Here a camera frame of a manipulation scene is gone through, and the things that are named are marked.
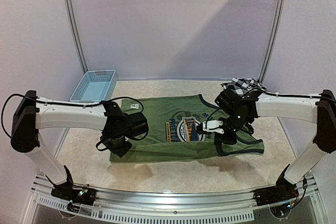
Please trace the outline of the black white checked shirt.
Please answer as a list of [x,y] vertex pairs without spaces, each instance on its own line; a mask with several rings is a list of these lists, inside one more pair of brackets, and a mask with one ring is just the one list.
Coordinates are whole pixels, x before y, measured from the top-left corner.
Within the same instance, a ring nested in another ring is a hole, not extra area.
[[242,96],[246,94],[250,90],[263,90],[267,91],[267,89],[254,78],[232,78],[230,81],[226,81],[220,85],[223,90],[230,89],[237,95]]

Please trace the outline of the green garment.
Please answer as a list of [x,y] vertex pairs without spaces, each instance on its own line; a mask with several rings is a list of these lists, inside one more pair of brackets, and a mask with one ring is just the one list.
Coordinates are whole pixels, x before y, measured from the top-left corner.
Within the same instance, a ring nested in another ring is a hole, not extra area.
[[243,154],[264,154],[264,143],[244,127],[237,133],[234,145],[224,144],[217,151],[214,133],[198,134],[203,122],[226,118],[222,110],[203,99],[201,94],[182,97],[124,99],[121,110],[127,114],[142,111],[149,125],[143,140],[132,141],[131,149],[123,156],[110,154],[112,163],[182,162],[211,157]]

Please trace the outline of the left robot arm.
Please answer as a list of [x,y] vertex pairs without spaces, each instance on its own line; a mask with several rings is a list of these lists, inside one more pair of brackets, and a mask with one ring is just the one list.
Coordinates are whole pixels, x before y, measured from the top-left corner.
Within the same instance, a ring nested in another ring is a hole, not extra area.
[[123,157],[132,147],[131,141],[147,137],[149,126],[142,111],[122,112],[115,99],[97,103],[55,101],[37,96],[35,90],[24,95],[14,112],[11,147],[33,161],[67,200],[78,195],[71,173],[44,144],[40,130],[48,128],[79,128],[101,132],[96,144],[99,151],[110,151]]

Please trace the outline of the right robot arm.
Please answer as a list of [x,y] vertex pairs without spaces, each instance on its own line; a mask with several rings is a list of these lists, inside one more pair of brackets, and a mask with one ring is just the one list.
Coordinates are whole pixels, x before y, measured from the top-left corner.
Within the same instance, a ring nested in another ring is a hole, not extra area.
[[291,194],[291,184],[301,180],[327,154],[335,152],[335,95],[331,90],[317,94],[281,94],[254,89],[237,95],[225,89],[215,102],[228,116],[210,123],[210,129],[224,135],[230,143],[246,123],[258,118],[289,119],[316,126],[310,142],[284,171],[283,181],[272,188],[271,196],[276,201],[284,200]]

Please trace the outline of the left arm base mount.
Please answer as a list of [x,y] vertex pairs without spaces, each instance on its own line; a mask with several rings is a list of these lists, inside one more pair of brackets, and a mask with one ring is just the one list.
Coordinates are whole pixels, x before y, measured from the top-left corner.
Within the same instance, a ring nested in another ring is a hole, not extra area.
[[64,169],[67,176],[64,183],[56,185],[48,179],[53,185],[51,195],[68,201],[67,211],[76,214],[80,211],[81,205],[93,206],[98,191],[91,188],[89,184],[85,184],[81,188],[75,188],[70,170],[65,165]]

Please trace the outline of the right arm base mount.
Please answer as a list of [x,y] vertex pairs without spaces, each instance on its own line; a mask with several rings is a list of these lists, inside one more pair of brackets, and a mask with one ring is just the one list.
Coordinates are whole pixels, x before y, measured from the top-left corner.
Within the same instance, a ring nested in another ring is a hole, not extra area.
[[288,209],[292,209],[302,201],[306,194],[308,182],[305,177],[302,180],[302,186],[304,191],[302,196],[300,196],[296,184],[291,184],[284,178],[278,178],[274,186],[255,189],[253,191],[253,199],[256,201],[257,206],[263,206],[281,201],[287,202],[294,198],[294,202],[289,203],[287,206]]

